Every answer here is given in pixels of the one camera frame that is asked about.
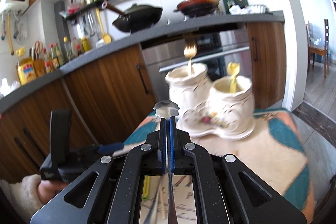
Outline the person's left hand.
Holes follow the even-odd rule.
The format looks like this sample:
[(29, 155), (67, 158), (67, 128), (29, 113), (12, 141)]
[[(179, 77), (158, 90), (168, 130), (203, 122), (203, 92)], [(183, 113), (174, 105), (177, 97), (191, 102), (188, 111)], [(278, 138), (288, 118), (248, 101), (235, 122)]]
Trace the person's left hand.
[(41, 183), (37, 186), (39, 200), (45, 205), (67, 186), (68, 183), (63, 181), (41, 180)]

